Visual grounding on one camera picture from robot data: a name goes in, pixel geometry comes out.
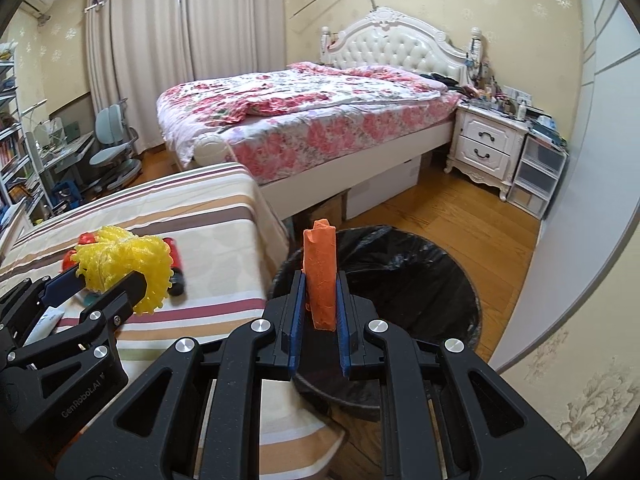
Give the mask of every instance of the white box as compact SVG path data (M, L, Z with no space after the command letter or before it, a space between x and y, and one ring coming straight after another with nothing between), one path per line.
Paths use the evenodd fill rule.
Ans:
M346 219L350 220L418 184L420 160L421 157L417 156L352 187L347 194Z

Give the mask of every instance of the office chair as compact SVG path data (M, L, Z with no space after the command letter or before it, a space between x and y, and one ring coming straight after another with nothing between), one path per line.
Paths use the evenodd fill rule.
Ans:
M95 118L95 137L108 148L92 156L89 164L94 168L112 166L109 172L92 184L96 192L102 192L104 188L109 191L120 189L142 171L142 163L132 158L133 143L138 140L138 133L124 121L122 105L125 101L100 110Z

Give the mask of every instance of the nightstand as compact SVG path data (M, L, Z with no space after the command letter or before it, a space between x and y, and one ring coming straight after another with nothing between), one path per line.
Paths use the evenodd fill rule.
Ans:
M505 202L528 131L520 121L460 104L444 171L458 168L477 184L498 187Z

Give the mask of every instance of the blue gripper pad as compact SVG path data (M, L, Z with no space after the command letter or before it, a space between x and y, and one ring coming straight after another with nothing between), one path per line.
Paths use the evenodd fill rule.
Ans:
M293 317L291 320L291 343L289 350L289 375L293 377L300 364L300 350L302 348L302 334L305 323L306 276L300 274L300 282L294 299Z
M67 269L50 280L40 298L45 306L60 306L84 289L84 276L76 276L78 266Z
M349 377L351 371L351 355L349 343L349 328L347 326L347 313L342 296L340 279L335 280L335 324L338 333L338 352L340 354L340 368L345 377Z

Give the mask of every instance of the pink floral bedding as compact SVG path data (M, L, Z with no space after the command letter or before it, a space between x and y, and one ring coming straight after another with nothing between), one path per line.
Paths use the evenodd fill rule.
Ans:
M237 160L266 184L433 126L460 99L389 66L290 68L168 90L158 99L167 146L186 166L208 142L223 141L223 160L207 164Z

